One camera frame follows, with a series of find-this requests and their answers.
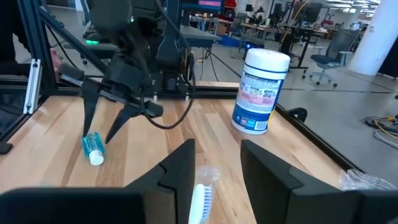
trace metal frame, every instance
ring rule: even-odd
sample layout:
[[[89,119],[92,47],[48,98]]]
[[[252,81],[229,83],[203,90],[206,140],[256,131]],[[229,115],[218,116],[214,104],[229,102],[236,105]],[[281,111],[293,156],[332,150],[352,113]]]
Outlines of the metal frame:
[[[95,57],[89,50],[84,48],[82,44],[74,36],[70,33],[62,30],[62,27],[56,22],[49,14],[46,14],[45,11],[40,11],[39,6],[37,4],[37,0],[35,1],[25,1],[18,0],[19,5],[21,7],[22,18],[24,20],[26,31],[31,30],[33,27],[38,27],[41,22],[44,22],[48,26],[54,29],[62,38],[64,38],[69,44],[71,44],[74,48],[77,49],[80,53],[82,53],[86,58],[93,58],[94,66],[97,67],[100,71],[105,71],[107,66],[101,62],[100,59]],[[61,96],[78,96],[80,94],[80,89],[75,87],[67,87],[67,86],[57,86],[55,84],[55,80],[53,78],[53,72],[49,67],[52,67],[51,59],[49,55],[49,51],[45,49],[45,32],[44,28],[41,25],[40,29],[34,31],[35,35],[29,35],[29,44],[33,47],[32,57],[41,59],[43,61],[43,80],[42,80],[42,93],[45,92],[45,95],[42,96],[39,100],[39,105],[42,105],[43,102],[48,98],[48,96],[52,95],[61,95]],[[15,89],[15,91],[23,91],[26,90],[26,86],[11,86],[11,85],[0,85],[0,89],[2,87],[6,87],[9,90]],[[235,99],[238,93],[238,88],[232,87],[215,87],[215,86],[198,86],[197,91],[195,93],[194,98],[206,98],[206,99]],[[182,95],[174,95],[174,94],[161,94],[158,96],[159,98],[167,98],[167,99],[178,99],[185,98]],[[314,133],[310,128],[306,127],[303,122],[294,117],[294,114],[286,111],[281,105],[277,105],[275,110],[284,117],[291,125],[293,125],[297,130],[299,130],[304,136],[306,136],[314,145],[316,145],[321,151],[323,151],[326,155],[328,155],[335,163],[337,163],[342,169],[358,169],[361,170],[358,166],[353,164],[350,160],[345,158],[341,153],[339,153],[336,149],[334,149],[331,145],[329,145],[325,140],[323,140],[320,136]],[[2,143],[4,144],[23,124],[30,118],[30,114],[21,116],[14,124],[14,127],[11,128],[8,133],[3,136]]]

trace white toothbrush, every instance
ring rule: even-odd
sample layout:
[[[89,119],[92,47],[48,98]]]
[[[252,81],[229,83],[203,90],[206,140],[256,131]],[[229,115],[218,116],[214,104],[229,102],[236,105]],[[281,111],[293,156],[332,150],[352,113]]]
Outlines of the white toothbrush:
[[[193,189],[189,224],[199,224],[207,221],[213,204],[213,189],[203,184],[198,184]]]

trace small bottle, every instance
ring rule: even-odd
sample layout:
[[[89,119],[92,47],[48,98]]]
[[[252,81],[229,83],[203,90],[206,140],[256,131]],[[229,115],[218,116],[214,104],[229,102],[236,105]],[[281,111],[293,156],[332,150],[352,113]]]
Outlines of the small bottle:
[[[105,147],[101,141],[100,135],[95,133],[87,134],[81,139],[83,152],[90,159],[91,165],[99,166],[104,162]]]

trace concrete floor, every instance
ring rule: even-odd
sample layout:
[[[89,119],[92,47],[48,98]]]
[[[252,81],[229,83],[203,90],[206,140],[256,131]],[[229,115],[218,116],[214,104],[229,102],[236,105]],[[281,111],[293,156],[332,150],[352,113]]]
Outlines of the concrete floor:
[[[53,9],[53,13],[65,24],[70,33],[82,40],[84,27],[81,25],[81,13],[56,8]],[[49,37],[49,40],[52,45],[56,44],[52,37]],[[328,41],[320,41],[319,45],[327,47]],[[266,48],[276,49],[277,45],[269,42]],[[19,62],[30,60],[29,53],[21,45],[16,44],[16,49]],[[193,50],[195,58],[200,58],[201,49]],[[301,47],[296,46],[294,50],[301,52]],[[92,65],[82,64],[75,50],[67,50],[67,53],[75,64],[86,70],[87,74],[99,75]],[[309,59],[311,54],[315,53],[311,48],[307,51],[303,62],[303,66],[309,66],[307,74],[320,71],[320,68]],[[213,47],[213,54],[217,79],[220,82],[239,82],[239,77],[235,73],[241,74],[244,62],[241,59],[231,58],[230,54],[237,58],[241,58],[243,54],[238,54],[236,49],[231,52],[229,47],[221,45]],[[196,64],[195,73],[197,80],[216,81],[210,59],[204,62],[203,70],[202,64]],[[328,73],[336,79],[337,88],[327,84],[327,81],[316,86],[315,81],[309,78],[302,79],[302,70],[291,70],[286,77],[279,104],[286,109],[306,108],[308,118],[305,123],[308,127],[368,174],[382,177],[398,186],[396,175],[398,150],[374,139],[373,130],[359,122],[359,119],[367,116],[398,113],[396,110],[398,100],[394,100],[398,81],[394,82],[389,77],[360,75],[346,68],[330,70]]]

